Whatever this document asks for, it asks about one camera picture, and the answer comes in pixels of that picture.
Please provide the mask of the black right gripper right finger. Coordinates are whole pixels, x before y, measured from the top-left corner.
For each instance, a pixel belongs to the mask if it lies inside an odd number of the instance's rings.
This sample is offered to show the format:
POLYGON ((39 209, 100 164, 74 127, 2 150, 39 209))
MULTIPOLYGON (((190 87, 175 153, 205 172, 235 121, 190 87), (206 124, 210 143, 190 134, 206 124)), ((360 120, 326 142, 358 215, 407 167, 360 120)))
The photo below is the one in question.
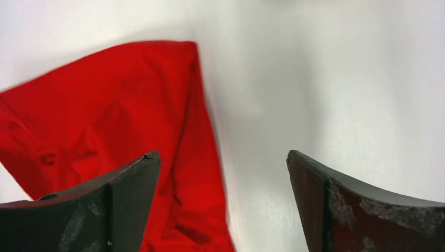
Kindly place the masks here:
POLYGON ((287 167, 309 251, 444 251, 444 203, 375 187, 296 150, 287 167))

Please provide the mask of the red t shirt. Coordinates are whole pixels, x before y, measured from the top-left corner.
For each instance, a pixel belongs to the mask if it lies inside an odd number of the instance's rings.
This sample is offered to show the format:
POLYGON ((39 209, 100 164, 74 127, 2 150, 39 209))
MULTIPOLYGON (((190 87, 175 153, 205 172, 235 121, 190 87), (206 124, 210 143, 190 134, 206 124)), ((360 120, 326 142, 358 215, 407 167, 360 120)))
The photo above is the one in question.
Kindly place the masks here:
POLYGON ((1 93, 1 163, 33 199, 150 151, 141 251, 234 251, 194 42, 118 45, 1 93))

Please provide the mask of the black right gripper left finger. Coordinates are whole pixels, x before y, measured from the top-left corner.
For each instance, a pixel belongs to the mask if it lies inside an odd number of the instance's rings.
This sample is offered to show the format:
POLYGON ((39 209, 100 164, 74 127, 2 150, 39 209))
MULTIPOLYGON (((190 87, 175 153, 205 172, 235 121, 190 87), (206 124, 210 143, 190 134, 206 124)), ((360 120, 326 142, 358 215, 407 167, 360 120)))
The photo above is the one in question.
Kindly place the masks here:
POLYGON ((160 168, 152 151, 36 201, 1 204, 1 251, 139 251, 160 168))

